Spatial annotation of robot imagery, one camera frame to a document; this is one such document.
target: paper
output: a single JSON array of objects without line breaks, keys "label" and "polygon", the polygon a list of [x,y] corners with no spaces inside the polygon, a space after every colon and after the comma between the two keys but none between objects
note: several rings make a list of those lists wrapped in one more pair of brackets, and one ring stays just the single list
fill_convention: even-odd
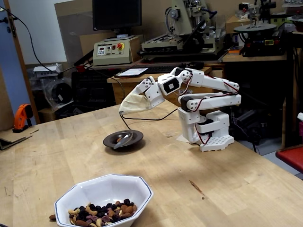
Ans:
[{"label": "paper", "polygon": [[130,69],[127,70],[125,72],[122,72],[119,74],[119,76],[139,76],[141,73],[143,73],[144,71],[146,71],[147,68],[145,69]]}]

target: wooden table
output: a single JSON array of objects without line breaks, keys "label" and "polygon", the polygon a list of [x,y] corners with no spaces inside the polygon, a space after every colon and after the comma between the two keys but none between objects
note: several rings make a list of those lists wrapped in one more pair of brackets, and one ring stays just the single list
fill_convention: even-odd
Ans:
[{"label": "wooden table", "polygon": [[[32,138],[0,151],[0,222],[55,227],[53,203],[76,183],[116,173],[142,176],[155,195],[133,227],[302,227],[303,182],[235,142],[202,153],[177,141],[178,113],[128,121],[144,141],[116,153],[103,139],[125,126],[119,106],[38,125]],[[165,116],[165,102],[132,117]],[[190,184],[193,181],[205,194]]]},{"label": "wooden table", "polygon": [[[205,74],[209,74],[212,71],[212,67],[204,67],[201,69]],[[154,79],[157,81],[158,77],[163,75],[164,73],[157,73],[157,74],[143,74],[139,77],[133,77],[133,78],[115,78],[116,80],[120,81],[125,89],[125,96],[127,96],[137,85],[140,83],[142,80],[148,77],[154,77]],[[108,83],[113,84],[113,89],[114,89],[114,94],[115,94],[115,100],[116,104],[121,104],[123,101],[123,91],[120,87],[120,85],[112,80],[112,79],[107,79]],[[185,89],[186,85],[182,84],[181,89]],[[213,89],[210,88],[205,88],[205,87],[190,87],[189,92],[192,93],[212,93],[214,92]],[[173,93],[170,94],[169,96],[166,96],[165,99],[169,100],[175,105],[179,105],[178,103],[178,97]]]}]

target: white robotic arm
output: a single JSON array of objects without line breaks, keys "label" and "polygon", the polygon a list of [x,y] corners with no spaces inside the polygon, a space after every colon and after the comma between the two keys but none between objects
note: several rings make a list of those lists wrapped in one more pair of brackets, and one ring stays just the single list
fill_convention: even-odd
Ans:
[{"label": "white robotic arm", "polygon": [[227,92],[181,94],[178,99],[183,136],[190,143],[200,144],[201,151],[225,149],[234,141],[228,134],[229,116],[221,111],[201,116],[199,111],[241,103],[239,85],[228,80],[207,76],[199,70],[175,68],[170,74],[160,76],[158,82],[153,77],[144,79],[122,102],[120,111],[129,114],[152,109],[165,101],[163,95],[179,90],[182,83],[187,85],[184,94],[189,86]]}]

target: black monitor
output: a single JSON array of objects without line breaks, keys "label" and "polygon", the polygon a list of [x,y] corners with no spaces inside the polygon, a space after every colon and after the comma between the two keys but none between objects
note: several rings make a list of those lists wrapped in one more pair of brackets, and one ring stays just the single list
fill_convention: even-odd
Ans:
[{"label": "black monitor", "polygon": [[95,31],[140,25],[142,25],[141,0],[93,0]]}]

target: orange drill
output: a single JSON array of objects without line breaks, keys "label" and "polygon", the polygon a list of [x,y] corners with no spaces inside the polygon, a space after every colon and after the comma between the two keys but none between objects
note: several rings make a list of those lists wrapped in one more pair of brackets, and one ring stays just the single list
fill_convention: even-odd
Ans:
[{"label": "orange drill", "polygon": [[30,104],[23,104],[19,106],[15,116],[14,133],[20,133],[32,126],[31,118],[34,116],[32,106]]}]

